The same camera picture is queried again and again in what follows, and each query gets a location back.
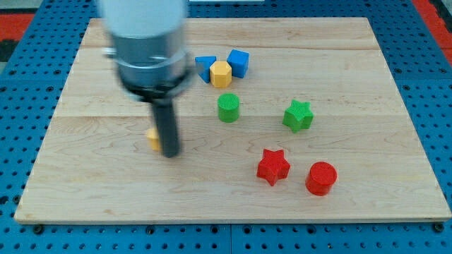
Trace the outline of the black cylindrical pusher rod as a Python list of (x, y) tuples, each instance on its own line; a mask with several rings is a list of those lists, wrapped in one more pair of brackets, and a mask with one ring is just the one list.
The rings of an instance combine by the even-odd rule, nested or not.
[(181, 143), (172, 100), (156, 99), (152, 103), (152, 110), (162, 154), (166, 158), (176, 157), (181, 151)]

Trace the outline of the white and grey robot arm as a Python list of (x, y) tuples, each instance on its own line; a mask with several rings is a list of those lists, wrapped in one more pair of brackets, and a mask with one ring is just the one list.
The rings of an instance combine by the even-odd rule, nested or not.
[(96, 5), (121, 84), (151, 105), (162, 154), (177, 156), (181, 143), (173, 100), (195, 73), (186, 45), (186, 1), (98, 0)]

